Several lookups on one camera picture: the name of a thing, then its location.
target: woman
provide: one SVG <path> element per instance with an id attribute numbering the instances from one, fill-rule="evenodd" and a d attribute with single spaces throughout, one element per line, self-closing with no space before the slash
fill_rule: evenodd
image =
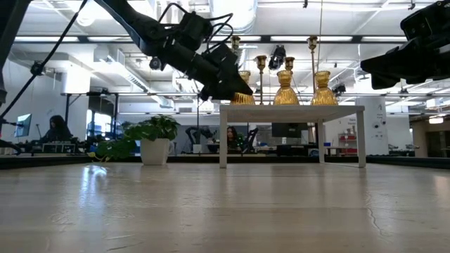
<path id="1" fill-rule="evenodd" d="M 229 150 L 240 150 L 238 145 L 238 132 L 232 126 L 226 129 L 226 144 Z"/>
<path id="2" fill-rule="evenodd" d="M 50 118 L 50 129 L 41 139 L 41 143 L 51 143 L 54 141 L 70 141 L 72 134 L 64 119 L 60 115 Z"/>

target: computer monitor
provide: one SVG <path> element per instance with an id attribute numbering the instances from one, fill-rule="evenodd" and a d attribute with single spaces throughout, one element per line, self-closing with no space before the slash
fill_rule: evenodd
<path id="1" fill-rule="evenodd" d="M 30 134 L 31 114 L 17 117 L 17 126 L 15 127 L 15 137 L 25 137 Z"/>
<path id="2" fill-rule="evenodd" d="M 272 137 L 301 138 L 308 123 L 272 123 Z"/>

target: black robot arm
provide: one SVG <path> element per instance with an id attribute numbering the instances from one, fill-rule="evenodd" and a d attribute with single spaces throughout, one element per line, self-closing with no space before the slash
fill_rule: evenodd
<path id="1" fill-rule="evenodd" d="M 211 39 L 213 26 L 209 20 L 172 3 L 164 13 L 176 6 L 185 14 L 178 25 L 165 25 L 135 11 L 126 0 L 95 2 L 125 28 L 142 53 L 161 61 L 161 70 L 169 64 L 189 79 L 201 82 L 204 85 L 200 94 L 203 100 L 210 96 L 231 100 L 235 92 L 252 95 L 252 90 L 238 73 L 237 56 L 225 43 L 213 51 L 207 49 L 202 55 L 195 52 L 204 41 Z"/>
<path id="2" fill-rule="evenodd" d="M 408 41 L 385 55 L 361 61 L 372 88 L 393 87 L 400 79 L 419 84 L 450 78 L 450 0 L 437 1 L 402 20 Z"/>

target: desk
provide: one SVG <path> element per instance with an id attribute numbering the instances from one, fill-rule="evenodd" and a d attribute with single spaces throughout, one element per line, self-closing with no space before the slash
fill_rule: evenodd
<path id="1" fill-rule="evenodd" d="M 319 162 L 325 162 L 323 123 L 356 114 L 359 167 L 366 166 L 364 106 L 360 105 L 220 105 L 219 165 L 226 168 L 226 128 L 229 122 L 273 122 L 318 124 Z"/>
<path id="2" fill-rule="evenodd" d="M 45 143 L 42 145 L 42 152 L 45 153 L 46 147 L 54 147 L 55 151 L 53 153 L 68 153 L 66 152 L 66 147 L 70 147 L 72 150 L 69 153 L 75 152 L 75 144 L 71 143 Z"/>

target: white flower pot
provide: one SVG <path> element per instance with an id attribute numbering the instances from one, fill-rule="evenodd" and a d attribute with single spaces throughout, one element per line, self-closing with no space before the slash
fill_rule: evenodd
<path id="1" fill-rule="evenodd" d="M 164 165 L 169 156 L 169 139 L 141 140 L 141 159 L 144 165 Z"/>

